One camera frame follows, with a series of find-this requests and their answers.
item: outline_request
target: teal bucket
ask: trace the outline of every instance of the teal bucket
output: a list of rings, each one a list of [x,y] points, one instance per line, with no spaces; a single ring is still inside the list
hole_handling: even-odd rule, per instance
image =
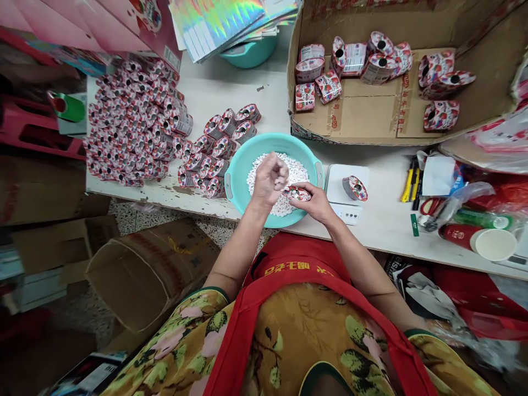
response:
[[[323,188],[325,175],[323,164],[301,140],[287,134],[266,133],[252,137],[235,153],[229,169],[224,176],[225,193],[236,210],[244,213],[251,200],[247,179],[253,168],[253,162],[262,154],[270,152],[286,153],[299,161],[308,171],[310,183]],[[295,224],[306,216],[306,212],[296,209],[284,217],[270,214],[264,227],[284,228]]]

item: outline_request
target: digital scale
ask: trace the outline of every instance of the digital scale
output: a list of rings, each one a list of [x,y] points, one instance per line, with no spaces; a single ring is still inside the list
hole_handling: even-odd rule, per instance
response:
[[[356,226],[363,213],[362,201],[350,198],[343,188],[343,178],[356,176],[367,192],[369,191],[370,171],[367,167],[333,164],[328,167],[325,191],[334,212],[349,226]]]

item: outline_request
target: hand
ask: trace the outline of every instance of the hand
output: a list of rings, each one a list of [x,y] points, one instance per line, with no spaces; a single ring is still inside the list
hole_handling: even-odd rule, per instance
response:
[[[277,154],[274,152],[268,154],[257,168],[251,201],[271,210],[281,196],[288,176],[288,167],[277,157]]]
[[[311,183],[295,183],[294,186],[305,189],[310,193],[312,198],[309,201],[290,200],[290,205],[308,212],[311,217],[324,226],[328,226],[333,221],[339,220],[334,209],[330,206],[330,202],[328,202],[328,198],[323,189],[315,187]]]

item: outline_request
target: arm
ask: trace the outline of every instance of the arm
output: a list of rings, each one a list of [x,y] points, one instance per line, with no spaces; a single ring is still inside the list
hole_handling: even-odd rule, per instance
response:
[[[333,211],[325,192],[310,183],[296,185],[307,190],[312,199],[308,202],[290,203],[307,211],[327,228],[355,288],[401,331],[425,328],[423,319],[411,311],[380,264]]]
[[[255,190],[235,232],[225,244],[203,287],[215,286],[233,301],[255,257],[260,235],[271,208],[279,199],[288,178],[288,167],[275,153],[269,154],[257,169]]]

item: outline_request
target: bottle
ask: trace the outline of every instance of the bottle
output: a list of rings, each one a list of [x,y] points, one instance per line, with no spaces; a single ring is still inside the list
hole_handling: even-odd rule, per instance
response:
[[[457,223],[470,224],[482,228],[508,229],[513,224],[513,217],[507,214],[477,212],[470,209],[460,209],[453,217]]]

